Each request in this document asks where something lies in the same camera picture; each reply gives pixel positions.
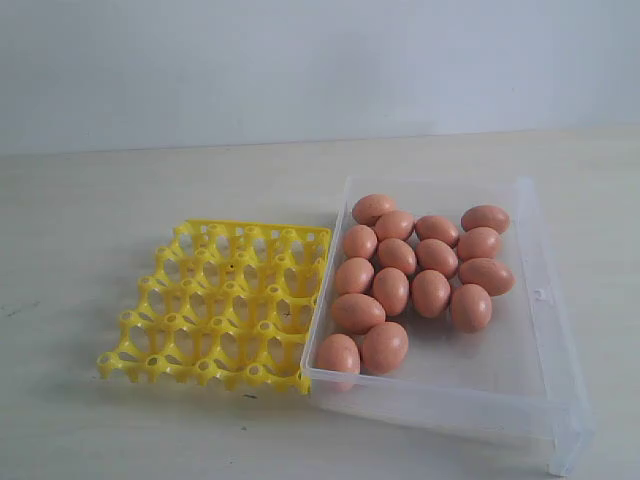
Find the brown egg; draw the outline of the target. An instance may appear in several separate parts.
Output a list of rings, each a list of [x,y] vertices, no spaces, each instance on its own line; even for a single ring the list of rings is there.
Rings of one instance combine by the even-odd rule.
[[[473,258],[463,262],[458,269],[462,284],[476,284],[491,297],[508,293],[515,284],[511,269],[493,258]]]
[[[372,295],[382,305],[388,316],[401,314],[409,299],[409,281],[395,267],[385,267],[373,280]]]
[[[342,333],[329,335],[318,348],[315,366],[339,373],[360,374],[361,357],[355,341]]]
[[[425,318],[436,318],[449,304],[451,286],[447,278],[436,270],[423,270],[411,283],[414,309]]]
[[[342,247],[347,258],[370,259],[378,245],[374,230],[367,225],[352,226],[344,235]]]
[[[384,323],[386,312],[375,298],[362,293],[348,293],[333,302],[331,317],[339,327],[362,335]]]
[[[502,237],[497,231],[490,227],[476,227],[459,237],[457,255],[461,261],[495,258],[501,248]]]
[[[461,217],[461,226],[464,231],[487,227],[502,234],[509,228],[510,223],[510,216],[504,209],[488,204],[474,206]]]
[[[352,257],[336,270],[334,288],[338,295],[365,293],[374,278],[375,270],[366,258]]]
[[[428,238],[420,241],[415,248],[418,264],[423,270],[435,270],[447,279],[453,278],[458,269],[459,260],[454,250],[445,242]]]
[[[414,216],[406,211],[394,210],[381,215],[374,225],[379,241],[390,238],[406,241],[413,233]]]
[[[396,209],[396,201],[386,194],[369,194],[359,199],[352,209],[353,219],[361,225],[373,226],[384,214]]]
[[[438,215],[420,217],[415,223],[419,240],[437,239],[454,248],[459,240],[457,227],[447,218]]]
[[[491,320],[491,297],[480,285],[464,284],[452,295],[450,313],[457,330],[476,333],[486,328]]]
[[[384,267],[393,267],[407,276],[413,275],[417,268],[417,258],[412,247],[398,238],[382,240],[377,249],[379,264]]]
[[[396,322],[384,322],[365,334],[361,346],[362,360],[369,372],[386,374],[402,364],[408,347],[405,328]]]

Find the yellow plastic egg tray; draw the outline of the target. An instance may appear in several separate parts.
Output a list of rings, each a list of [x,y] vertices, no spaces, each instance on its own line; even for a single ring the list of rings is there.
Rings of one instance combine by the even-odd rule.
[[[102,378],[310,391],[301,356],[328,262],[327,228],[189,219],[155,251]]]

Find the clear plastic bin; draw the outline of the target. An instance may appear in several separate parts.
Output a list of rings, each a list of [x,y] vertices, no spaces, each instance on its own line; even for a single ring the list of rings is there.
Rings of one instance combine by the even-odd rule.
[[[417,217],[458,221],[469,208],[503,208],[511,224],[499,258],[513,289],[493,302],[481,332],[456,331],[448,315],[428,320],[413,310],[398,317],[409,336],[403,364],[383,376],[345,377],[316,367],[319,345],[336,330],[330,308],[342,241],[362,197],[382,193]],[[469,183],[435,179],[347,179],[327,268],[301,366],[311,400],[323,409],[389,423],[503,443],[548,441],[549,473],[570,474],[593,437],[593,417],[532,180]],[[340,386],[347,381],[348,391]]]

